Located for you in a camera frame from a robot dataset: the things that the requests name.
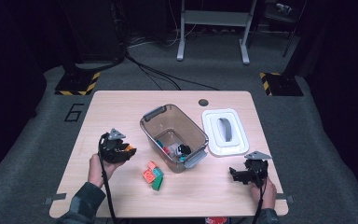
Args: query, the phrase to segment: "small black hole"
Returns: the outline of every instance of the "small black hole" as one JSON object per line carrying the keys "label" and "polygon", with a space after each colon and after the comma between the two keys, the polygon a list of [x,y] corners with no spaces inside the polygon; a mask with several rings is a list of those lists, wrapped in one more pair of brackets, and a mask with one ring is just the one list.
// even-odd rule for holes
{"label": "small black hole", "polygon": [[209,104],[209,102],[205,99],[200,99],[199,100],[199,105],[201,106],[207,106]]}

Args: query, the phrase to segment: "wooden table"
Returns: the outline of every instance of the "wooden table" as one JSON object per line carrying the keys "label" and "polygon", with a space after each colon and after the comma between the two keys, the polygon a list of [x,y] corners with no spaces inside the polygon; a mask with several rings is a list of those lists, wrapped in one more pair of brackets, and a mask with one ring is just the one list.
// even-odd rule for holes
{"label": "wooden table", "polygon": [[[209,104],[200,106],[199,100]],[[52,217],[69,209],[72,197],[87,181],[89,159],[98,151],[102,134],[112,128],[124,133],[124,142],[137,148],[136,154],[119,167],[109,181],[117,217],[245,217],[255,214],[250,186],[234,182],[228,167],[246,170],[243,156],[217,158],[208,155],[195,167],[181,174],[172,172],[150,146],[140,127],[144,114],[158,106],[173,104],[182,109],[201,129],[201,114],[207,109],[235,109],[246,132],[250,149],[247,153],[269,153],[252,96],[247,91],[97,91],[76,140],[72,155],[57,194],[64,200],[54,201]],[[152,190],[143,178],[147,163],[154,161],[164,173],[159,191]],[[282,193],[273,160],[268,160],[268,175]],[[279,216],[286,215],[286,200],[277,200]],[[107,200],[97,217],[110,217]]]}

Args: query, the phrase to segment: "gray sleeve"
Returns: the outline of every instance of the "gray sleeve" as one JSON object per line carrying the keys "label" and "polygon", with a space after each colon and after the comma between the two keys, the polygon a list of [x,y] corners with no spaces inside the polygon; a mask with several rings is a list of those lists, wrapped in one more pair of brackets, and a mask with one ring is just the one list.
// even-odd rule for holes
{"label": "gray sleeve", "polygon": [[95,185],[86,182],[72,198],[69,211],[57,219],[57,223],[93,223],[105,194]]}
{"label": "gray sleeve", "polygon": [[278,219],[277,213],[274,209],[265,208],[260,212],[260,216],[258,217],[259,224],[279,224],[280,221]]}

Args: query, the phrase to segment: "clear plastic container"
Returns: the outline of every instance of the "clear plastic container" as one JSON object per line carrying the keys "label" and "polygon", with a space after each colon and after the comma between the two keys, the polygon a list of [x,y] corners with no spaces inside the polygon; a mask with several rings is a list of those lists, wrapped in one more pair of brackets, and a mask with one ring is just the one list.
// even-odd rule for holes
{"label": "clear plastic container", "polygon": [[[207,155],[208,136],[176,105],[157,107],[143,116],[140,125],[152,148],[175,173],[193,167]],[[189,146],[191,153],[180,158],[163,149],[176,144]]]}

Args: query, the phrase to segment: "green block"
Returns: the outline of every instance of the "green block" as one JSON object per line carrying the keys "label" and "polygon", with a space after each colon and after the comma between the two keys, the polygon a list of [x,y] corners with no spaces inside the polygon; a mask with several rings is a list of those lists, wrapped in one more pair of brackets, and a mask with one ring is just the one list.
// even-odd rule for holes
{"label": "green block", "polygon": [[156,177],[156,179],[153,181],[152,184],[153,190],[159,191],[159,188],[161,187],[162,179],[163,179],[163,175],[159,175]]}

